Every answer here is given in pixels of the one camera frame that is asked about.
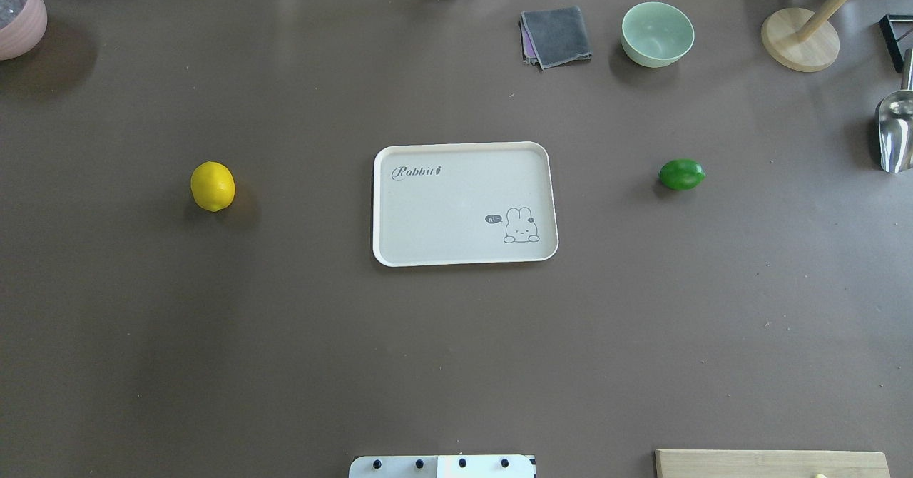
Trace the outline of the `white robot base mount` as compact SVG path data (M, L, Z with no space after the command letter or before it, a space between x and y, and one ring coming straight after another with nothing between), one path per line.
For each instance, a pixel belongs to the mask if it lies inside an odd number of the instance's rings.
M381 455L353 459L349 477L536 477L524 454Z

